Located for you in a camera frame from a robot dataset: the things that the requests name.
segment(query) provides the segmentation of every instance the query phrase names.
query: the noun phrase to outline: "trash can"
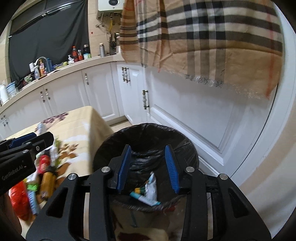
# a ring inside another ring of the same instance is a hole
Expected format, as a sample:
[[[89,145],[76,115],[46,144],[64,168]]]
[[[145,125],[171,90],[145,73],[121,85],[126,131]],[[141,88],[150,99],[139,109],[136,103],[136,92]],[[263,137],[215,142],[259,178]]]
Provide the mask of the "trash can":
[[[113,157],[120,156],[125,145],[131,146],[132,160],[124,190],[120,195],[110,195],[110,202],[130,210],[152,212],[176,204],[182,197],[171,187],[164,157],[164,148],[171,144],[177,159],[184,158],[189,166],[198,168],[198,155],[192,142],[179,131],[154,123],[143,123],[124,128],[112,134],[97,150],[93,170],[107,166]],[[149,206],[129,196],[141,187],[153,171],[157,182],[157,206]]]

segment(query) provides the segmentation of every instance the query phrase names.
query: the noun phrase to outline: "cabinet door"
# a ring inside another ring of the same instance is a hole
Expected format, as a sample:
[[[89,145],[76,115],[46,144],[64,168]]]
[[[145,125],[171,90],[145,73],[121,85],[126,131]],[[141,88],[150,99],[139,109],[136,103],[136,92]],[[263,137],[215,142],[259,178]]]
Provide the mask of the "cabinet door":
[[[132,125],[146,122],[143,68],[137,64],[117,64],[117,72],[125,116]]]
[[[7,127],[11,130],[9,135],[3,138],[43,121],[51,117],[51,115],[43,88],[40,87],[20,98],[0,114],[0,117],[4,119]]]
[[[0,115],[0,141],[5,140],[7,137],[11,136],[13,133],[6,121],[4,120],[3,115]]]
[[[119,117],[110,64],[84,69],[82,75],[91,106],[105,121]]]
[[[56,79],[43,88],[53,115],[89,105],[81,71]]]
[[[148,67],[150,121],[187,136],[206,174],[229,176],[243,163],[270,113],[270,99],[248,98],[231,88],[198,84],[177,74]]]

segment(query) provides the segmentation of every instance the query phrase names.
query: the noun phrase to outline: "metal handle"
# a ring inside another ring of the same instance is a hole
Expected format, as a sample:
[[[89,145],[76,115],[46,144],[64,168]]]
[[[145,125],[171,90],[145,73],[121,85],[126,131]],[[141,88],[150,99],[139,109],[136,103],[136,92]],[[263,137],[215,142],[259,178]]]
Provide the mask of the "metal handle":
[[[89,82],[87,80],[88,78],[87,78],[87,74],[86,73],[84,74],[84,78],[85,78],[86,84],[89,85]]]
[[[143,106],[144,109],[146,110],[147,108],[149,108],[149,106],[147,105],[147,98],[146,98],[146,93],[148,93],[148,91],[143,90],[142,94],[143,94]]]
[[[123,82],[125,82],[125,81],[126,81],[126,79],[125,79],[125,73],[124,73],[124,69],[125,69],[124,67],[122,67],[122,68],[121,68]]]
[[[3,121],[3,118],[1,118],[1,121],[2,121],[2,124],[3,124],[4,126],[6,126],[5,123],[4,123],[4,121]]]
[[[129,79],[129,75],[128,75],[128,70],[129,68],[126,68],[126,83],[130,82],[131,80]]]
[[[5,116],[3,116],[3,117],[4,117],[4,120],[5,120],[6,124],[8,124],[8,121],[6,120]]]
[[[41,95],[41,99],[42,99],[42,101],[43,101],[43,103],[45,102],[45,99],[43,98],[43,94],[42,94],[43,92],[42,91],[40,91],[40,95]]]
[[[45,94],[46,94],[47,99],[50,100],[50,97],[48,95],[47,89],[45,89]]]

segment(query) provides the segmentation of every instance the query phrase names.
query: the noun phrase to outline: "water heater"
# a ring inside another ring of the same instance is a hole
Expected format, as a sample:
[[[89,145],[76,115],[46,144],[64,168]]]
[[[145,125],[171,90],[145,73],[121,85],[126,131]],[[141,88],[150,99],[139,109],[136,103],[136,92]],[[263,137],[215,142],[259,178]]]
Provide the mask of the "water heater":
[[[121,12],[124,0],[98,0],[99,12]]]

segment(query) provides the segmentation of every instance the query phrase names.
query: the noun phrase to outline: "plaid cloth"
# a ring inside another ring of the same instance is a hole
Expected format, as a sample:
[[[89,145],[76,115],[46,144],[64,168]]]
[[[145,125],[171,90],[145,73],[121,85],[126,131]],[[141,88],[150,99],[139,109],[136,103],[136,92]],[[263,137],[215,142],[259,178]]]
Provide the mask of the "plaid cloth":
[[[270,0],[125,0],[120,45],[127,62],[264,96],[283,63]]]

